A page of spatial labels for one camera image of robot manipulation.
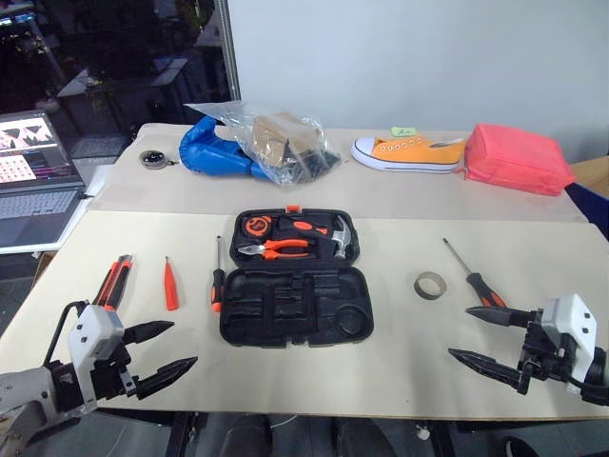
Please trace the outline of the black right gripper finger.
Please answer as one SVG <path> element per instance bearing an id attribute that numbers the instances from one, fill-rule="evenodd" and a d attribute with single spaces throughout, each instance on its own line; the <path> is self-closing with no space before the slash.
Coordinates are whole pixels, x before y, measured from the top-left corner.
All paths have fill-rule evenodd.
<path id="1" fill-rule="evenodd" d="M 465 312 L 484 322 L 503 327 L 526 328 L 530 322 L 530 312 L 514 308 L 472 307 Z"/>
<path id="2" fill-rule="evenodd" d="M 474 351 L 449 348 L 448 352 L 459 362 L 475 370 L 478 374 L 517 388 L 521 374 L 515 369 L 499 364 L 495 359 Z"/>

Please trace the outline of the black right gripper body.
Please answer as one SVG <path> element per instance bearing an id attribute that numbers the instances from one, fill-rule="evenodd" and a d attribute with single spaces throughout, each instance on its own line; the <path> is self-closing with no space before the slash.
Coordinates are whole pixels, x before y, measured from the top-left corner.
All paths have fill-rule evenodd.
<path id="1" fill-rule="evenodd" d="M 541 323 L 542 310 L 534 312 L 527 324 L 521 357 L 518 363 L 520 378 L 516 386 L 519 394 L 526 394 L 532 379 L 552 379 L 568 384 L 576 362 L 577 342 L 569 333 L 546 330 Z"/>

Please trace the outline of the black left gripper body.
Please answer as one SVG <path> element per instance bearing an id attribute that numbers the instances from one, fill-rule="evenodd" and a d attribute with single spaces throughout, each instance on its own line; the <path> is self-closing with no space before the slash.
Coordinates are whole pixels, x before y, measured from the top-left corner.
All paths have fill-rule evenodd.
<path id="1" fill-rule="evenodd" d="M 126 332 L 121 340 L 103 340 L 93 350 L 90 376 L 97 400 L 136 393 L 137 380 L 128 372 L 131 357 L 127 351 L 127 345 L 135 342 L 135 333 Z"/>

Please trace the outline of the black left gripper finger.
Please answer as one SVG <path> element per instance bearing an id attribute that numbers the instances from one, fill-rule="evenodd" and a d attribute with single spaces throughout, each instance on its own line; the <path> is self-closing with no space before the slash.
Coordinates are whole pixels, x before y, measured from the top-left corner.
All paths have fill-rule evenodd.
<path id="1" fill-rule="evenodd" d="M 157 370 L 157 372 L 144 380 L 135 381 L 135 390 L 128 396 L 135 395 L 138 400 L 143 400 L 148 396 L 162 390 L 180 377 L 186 374 L 198 361 L 198 357 L 188 357 L 171 362 Z"/>
<path id="2" fill-rule="evenodd" d="M 125 329 L 124 344 L 141 344 L 155 338 L 175 325 L 172 321 L 155 320 Z"/>

